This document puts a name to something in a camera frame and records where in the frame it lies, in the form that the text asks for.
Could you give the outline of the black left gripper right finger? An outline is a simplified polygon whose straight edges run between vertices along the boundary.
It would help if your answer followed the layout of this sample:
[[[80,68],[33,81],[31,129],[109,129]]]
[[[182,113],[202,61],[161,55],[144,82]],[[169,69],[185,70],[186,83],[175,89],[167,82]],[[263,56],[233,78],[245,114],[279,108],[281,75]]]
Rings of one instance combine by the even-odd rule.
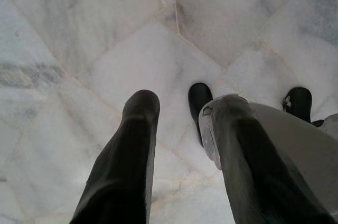
[[[211,159],[236,223],[335,223],[336,140],[283,111],[211,102]]]

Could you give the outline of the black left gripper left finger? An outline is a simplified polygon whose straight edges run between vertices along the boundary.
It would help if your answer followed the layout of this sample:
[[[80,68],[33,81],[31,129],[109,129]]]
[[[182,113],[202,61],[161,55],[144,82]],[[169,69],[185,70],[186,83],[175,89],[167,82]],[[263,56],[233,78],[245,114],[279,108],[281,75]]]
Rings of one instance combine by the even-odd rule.
[[[120,125],[98,155],[71,223],[148,223],[160,102],[150,90],[125,103]]]

